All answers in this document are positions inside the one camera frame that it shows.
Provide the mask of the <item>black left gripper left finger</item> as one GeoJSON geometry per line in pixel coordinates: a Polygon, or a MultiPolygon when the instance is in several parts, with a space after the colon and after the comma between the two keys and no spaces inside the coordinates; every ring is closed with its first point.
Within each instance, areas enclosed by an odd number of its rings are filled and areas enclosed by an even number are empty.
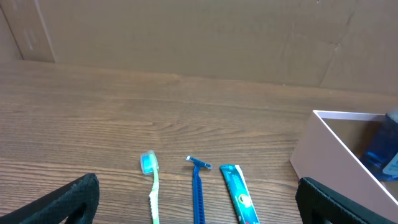
{"type": "Polygon", "coordinates": [[[1,223],[92,224],[99,199],[99,180],[89,173],[2,216],[1,223]]]}

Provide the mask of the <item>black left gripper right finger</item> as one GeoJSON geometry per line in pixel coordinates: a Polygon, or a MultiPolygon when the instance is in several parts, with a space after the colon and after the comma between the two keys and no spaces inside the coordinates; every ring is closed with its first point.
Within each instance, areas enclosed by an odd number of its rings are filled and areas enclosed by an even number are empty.
{"type": "Polygon", "coordinates": [[[303,224],[394,224],[310,177],[299,180],[295,199],[303,224]]]}

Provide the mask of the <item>teal toothpaste tube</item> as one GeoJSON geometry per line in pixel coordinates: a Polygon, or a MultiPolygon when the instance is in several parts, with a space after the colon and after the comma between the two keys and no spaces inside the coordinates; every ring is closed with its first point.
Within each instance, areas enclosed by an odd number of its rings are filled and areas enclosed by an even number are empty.
{"type": "Polygon", "coordinates": [[[223,164],[220,170],[226,182],[240,224],[260,224],[243,171],[239,165],[223,164]]]}

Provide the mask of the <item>green white toothbrush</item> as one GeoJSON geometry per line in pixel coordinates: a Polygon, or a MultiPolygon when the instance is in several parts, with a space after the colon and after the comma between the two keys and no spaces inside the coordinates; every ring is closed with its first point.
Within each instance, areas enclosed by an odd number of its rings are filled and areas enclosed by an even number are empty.
{"type": "Polygon", "coordinates": [[[152,188],[149,194],[150,212],[153,224],[159,224],[159,163],[153,150],[141,154],[141,170],[144,175],[153,175],[152,188]]]}

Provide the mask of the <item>clear soap pump bottle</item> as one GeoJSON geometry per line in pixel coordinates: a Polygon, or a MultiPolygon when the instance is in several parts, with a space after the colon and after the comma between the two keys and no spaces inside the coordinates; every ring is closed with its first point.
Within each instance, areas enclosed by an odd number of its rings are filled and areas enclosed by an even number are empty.
{"type": "Polygon", "coordinates": [[[397,110],[384,115],[360,160],[376,179],[397,180],[397,110]]]}

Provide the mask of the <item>blue disposable razor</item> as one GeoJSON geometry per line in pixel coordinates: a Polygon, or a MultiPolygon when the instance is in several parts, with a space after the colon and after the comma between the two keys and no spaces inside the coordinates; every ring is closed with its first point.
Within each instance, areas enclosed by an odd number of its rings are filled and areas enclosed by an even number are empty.
{"type": "Polygon", "coordinates": [[[186,160],[191,161],[194,164],[192,174],[194,224],[205,224],[205,207],[203,201],[203,188],[200,178],[200,170],[202,168],[212,170],[213,166],[209,163],[196,159],[191,155],[188,155],[186,160]]]}

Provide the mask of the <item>white cardboard box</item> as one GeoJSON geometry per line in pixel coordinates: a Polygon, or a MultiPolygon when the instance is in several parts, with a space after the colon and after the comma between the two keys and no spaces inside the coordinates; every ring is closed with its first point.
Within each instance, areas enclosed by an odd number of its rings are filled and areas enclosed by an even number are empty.
{"type": "Polygon", "coordinates": [[[378,181],[359,160],[382,119],[381,114],[314,110],[290,163],[298,177],[311,177],[396,222],[397,184],[378,181]]]}

